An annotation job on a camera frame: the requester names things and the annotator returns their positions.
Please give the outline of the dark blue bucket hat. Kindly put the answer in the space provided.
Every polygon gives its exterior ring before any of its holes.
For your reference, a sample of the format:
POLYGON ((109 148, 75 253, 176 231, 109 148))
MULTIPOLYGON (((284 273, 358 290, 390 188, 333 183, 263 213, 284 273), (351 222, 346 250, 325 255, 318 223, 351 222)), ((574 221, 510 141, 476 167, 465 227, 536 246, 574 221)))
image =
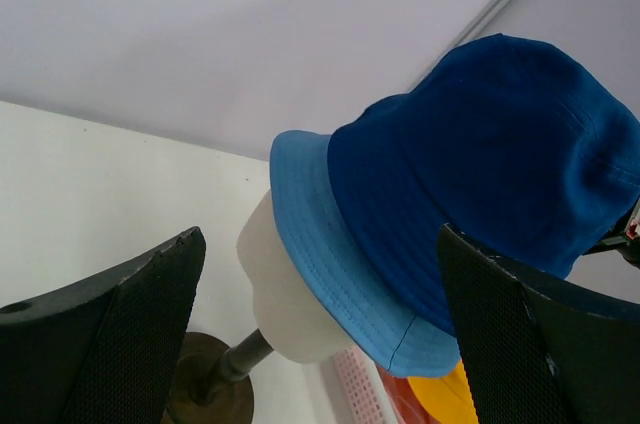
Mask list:
POLYGON ((338 129, 327 161, 366 259, 412 311, 451 332, 440 227, 566 277, 638 199, 639 123, 557 47, 495 34, 338 129))

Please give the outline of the light blue bucket hat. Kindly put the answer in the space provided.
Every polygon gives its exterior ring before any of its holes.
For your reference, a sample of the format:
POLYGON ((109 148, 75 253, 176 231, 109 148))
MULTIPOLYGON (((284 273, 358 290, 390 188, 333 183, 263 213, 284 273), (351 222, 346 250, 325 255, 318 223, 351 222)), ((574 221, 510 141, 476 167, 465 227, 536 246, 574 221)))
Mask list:
POLYGON ((297 272, 330 317, 396 377, 441 377, 458 364, 451 334, 411 310, 353 240, 330 187, 326 135, 285 131, 269 156, 278 235, 297 272))

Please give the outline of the mannequin head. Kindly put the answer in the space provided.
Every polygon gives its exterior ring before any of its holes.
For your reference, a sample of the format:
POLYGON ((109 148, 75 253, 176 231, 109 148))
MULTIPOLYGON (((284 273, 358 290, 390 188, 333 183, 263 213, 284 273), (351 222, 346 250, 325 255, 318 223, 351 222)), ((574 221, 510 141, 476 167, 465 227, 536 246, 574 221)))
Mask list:
POLYGON ((270 194, 264 195, 236 242, 252 286, 257 328, 235 346, 201 332, 186 334, 163 420, 166 423, 250 423, 250 372, 277 352, 315 364, 351 339, 316 299, 285 249, 270 194))

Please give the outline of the yellow bucket hat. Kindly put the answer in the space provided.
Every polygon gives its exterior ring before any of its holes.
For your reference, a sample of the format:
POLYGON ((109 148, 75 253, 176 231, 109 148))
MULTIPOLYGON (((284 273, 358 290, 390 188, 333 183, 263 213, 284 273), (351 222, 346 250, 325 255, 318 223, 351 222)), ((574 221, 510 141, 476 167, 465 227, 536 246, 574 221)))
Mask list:
POLYGON ((479 423, 462 361, 446 376, 409 377, 408 384, 422 408, 439 423, 479 423))

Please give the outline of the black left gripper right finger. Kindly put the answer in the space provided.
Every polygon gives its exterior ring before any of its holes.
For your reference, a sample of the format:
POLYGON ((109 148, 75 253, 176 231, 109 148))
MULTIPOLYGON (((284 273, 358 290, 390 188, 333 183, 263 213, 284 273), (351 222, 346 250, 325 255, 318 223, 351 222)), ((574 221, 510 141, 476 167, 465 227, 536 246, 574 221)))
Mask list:
POLYGON ((482 423, 636 423, 639 307, 443 225, 437 256, 482 423))

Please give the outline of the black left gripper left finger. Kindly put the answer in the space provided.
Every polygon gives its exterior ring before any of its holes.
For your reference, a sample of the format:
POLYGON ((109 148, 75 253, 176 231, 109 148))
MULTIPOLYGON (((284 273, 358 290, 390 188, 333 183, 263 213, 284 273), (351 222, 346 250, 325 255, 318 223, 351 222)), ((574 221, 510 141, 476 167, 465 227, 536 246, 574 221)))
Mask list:
POLYGON ((192 227, 122 264, 2 307, 2 422, 160 422, 205 253, 192 227))

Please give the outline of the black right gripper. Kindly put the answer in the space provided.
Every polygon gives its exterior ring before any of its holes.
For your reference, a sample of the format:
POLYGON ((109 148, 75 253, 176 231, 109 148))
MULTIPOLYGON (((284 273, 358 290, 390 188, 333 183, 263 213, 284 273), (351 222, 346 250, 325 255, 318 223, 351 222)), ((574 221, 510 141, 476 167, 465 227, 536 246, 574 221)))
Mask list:
POLYGON ((629 264, 639 263, 639 208, 637 199, 633 207, 584 255, 617 251, 629 264))

